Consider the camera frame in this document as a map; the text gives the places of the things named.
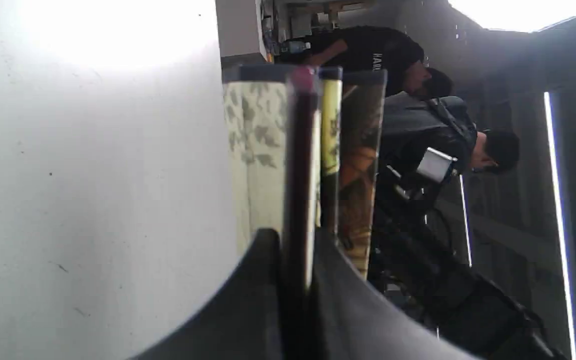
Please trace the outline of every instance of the black t-shirt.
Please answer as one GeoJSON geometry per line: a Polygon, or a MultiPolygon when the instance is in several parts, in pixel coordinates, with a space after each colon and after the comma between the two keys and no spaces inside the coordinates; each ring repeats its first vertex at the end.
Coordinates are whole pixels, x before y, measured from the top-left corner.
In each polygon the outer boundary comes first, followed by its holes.
{"type": "Polygon", "coordinates": [[[337,55],[325,66],[340,66],[346,72],[388,71],[386,96],[402,89],[404,71],[416,61],[423,61],[424,51],[408,35],[388,27],[357,26],[306,36],[311,53],[326,50],[343,39],[348,50],[337,55]]]}

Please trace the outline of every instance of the water bottle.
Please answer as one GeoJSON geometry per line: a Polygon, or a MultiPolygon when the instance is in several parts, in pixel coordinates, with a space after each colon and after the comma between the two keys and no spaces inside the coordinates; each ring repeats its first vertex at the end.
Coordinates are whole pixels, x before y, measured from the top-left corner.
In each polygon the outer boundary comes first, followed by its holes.
{"type": "Polygon", "coordinates": [[[300,54],[311,48],[311,43],[304,41],[286,41],[281,44],[282,54],[300,54]]]}

